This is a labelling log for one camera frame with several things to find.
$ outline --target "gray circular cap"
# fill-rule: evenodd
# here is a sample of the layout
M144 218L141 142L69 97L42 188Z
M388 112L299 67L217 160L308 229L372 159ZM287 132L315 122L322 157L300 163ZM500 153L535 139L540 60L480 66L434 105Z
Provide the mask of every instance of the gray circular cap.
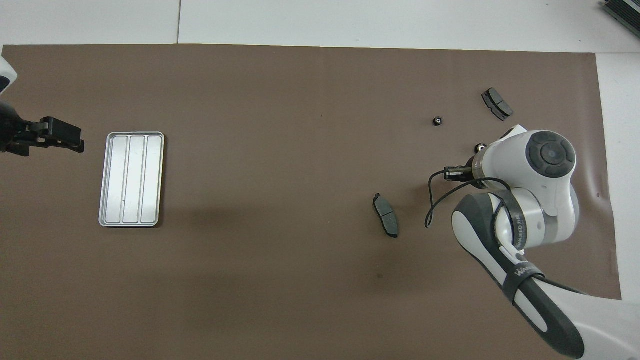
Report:
M551 131L533 134L526 152L531 168L544 177L563 177L575 166L575 150L571 143Z

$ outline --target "robotic arm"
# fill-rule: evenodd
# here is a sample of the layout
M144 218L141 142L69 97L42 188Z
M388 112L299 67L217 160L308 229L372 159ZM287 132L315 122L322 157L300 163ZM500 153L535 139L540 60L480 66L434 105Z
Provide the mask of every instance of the robotic arm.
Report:
M524 249L571 236L579 208L571 176L575 151L551 131L510 129L445 178L494 177L488 193L467 195L452 215L460 245L489 273L531 327L574 359L640 359L640 304L601 299L550 281Z
M11 65L0 57L0 95L17 78ZM79 127L53 117L44 117L40 122L26 121L9 104L0 101L0 152L29 156L31 146L64 147L84 152Z

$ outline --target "black brake pad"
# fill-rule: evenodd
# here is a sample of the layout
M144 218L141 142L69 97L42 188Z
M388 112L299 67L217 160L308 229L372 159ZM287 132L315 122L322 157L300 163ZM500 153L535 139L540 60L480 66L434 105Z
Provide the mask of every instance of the black brake pad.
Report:
M484 100L486 107L491 109L491 112L502 121L513 115L513 109L494 88L485 91L482 94L482 100Z
M382 227L385 229L385 233L392 238L398 237L398 220L394 210L391 208L389 201L376 194L373 197L373 207L376 209L376 213L380 217Z

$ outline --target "white robotic arm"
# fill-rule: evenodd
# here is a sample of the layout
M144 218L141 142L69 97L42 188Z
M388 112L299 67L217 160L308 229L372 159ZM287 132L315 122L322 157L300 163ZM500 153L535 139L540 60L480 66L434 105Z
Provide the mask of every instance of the white robotic arm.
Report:
M571 143L550 131L512 128L470 161L489 193L467 195L452 215L458 242L491 275L533 329L574 359L640 359L640 305L591 297L549 281L524 249L567 239L579 212L570 184Z
M18 74L6 60L0 56L0 95L18 78Z

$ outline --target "black robot arm segment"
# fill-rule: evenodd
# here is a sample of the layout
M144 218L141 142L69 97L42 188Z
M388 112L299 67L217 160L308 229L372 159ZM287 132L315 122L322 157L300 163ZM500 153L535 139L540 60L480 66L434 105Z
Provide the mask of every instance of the black robot arm segment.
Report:
M453 221L460 245L491 275L507 299L531 327L560 354L579 359L584 355L580 332L534 281L539 272L523 255L511 255L495 236L495 213L502 209L503 191L467 195L454 210Z
M0 152L29 156L29 148L63 147L84 152L79 127L53 117L26 121L9 104L0 101Z

